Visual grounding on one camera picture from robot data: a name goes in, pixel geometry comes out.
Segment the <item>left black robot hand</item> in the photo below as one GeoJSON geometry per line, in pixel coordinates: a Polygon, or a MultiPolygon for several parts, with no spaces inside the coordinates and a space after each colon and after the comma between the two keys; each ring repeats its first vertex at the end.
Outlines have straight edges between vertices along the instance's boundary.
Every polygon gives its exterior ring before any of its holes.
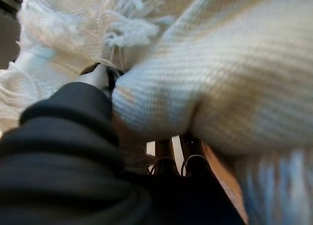
{"type": "Polygon", "coordinates": [[[130,173],[111,124],[119,76],[97,63],[28,107],[0,140],[3,225],[241,225],[200,140],[155,143],[153,171],[130,173]]]}

